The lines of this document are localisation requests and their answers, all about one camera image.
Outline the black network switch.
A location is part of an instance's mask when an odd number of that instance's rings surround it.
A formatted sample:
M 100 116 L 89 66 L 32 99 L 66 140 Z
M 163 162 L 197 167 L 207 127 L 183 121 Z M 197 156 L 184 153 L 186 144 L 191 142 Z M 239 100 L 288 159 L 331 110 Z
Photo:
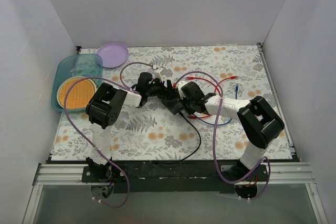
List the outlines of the black network switch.
M 161 102 L 173 115 L 180 113 L 184 109 L 179 97 L 162 99 Z

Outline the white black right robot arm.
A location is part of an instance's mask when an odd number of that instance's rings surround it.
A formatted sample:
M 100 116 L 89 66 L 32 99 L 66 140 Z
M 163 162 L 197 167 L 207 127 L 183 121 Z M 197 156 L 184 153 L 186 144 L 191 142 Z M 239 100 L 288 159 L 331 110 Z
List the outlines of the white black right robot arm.
M 224 91 L 204 94 L 193 81 L 183 81 L 176 85 L 181 101 L 191 112 L 214 115 L 213 160 L 215 169 L 222 181 L 235 184 L 243 180 L 251 180 L 257 174 L 257 167 L 267 159 L 268 145 L 276 139 L 285 124 L 270 104 L 261 96 L 251 100 L 239 100 L 224 97 Z M 224 116 L 238 120 L 249 140 L 243 155 L 237 162 L 237 180 L 224 177 L 216 158 L 216 133 L 219 117 Z

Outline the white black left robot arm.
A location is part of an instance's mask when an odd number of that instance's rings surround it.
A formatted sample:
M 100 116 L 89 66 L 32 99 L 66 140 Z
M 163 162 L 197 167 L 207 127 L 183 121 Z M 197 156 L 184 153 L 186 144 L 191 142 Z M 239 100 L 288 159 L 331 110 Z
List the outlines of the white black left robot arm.
M 106 182 L 112 175 L 108 162 L 111 160 L 110 133 L 122 107 L 140 108 L 149 97 L 167 98 L 172 90 L 171 80 L 163 81 L 159 73 L 152 75 L 148 72 L 141 73 L 137 84 L 130 90 L 117 89 L 106 83 L 98 88 L 86 107 L 94 144 L 92 155 L 86 158 L 86 162 L 98 181 Z

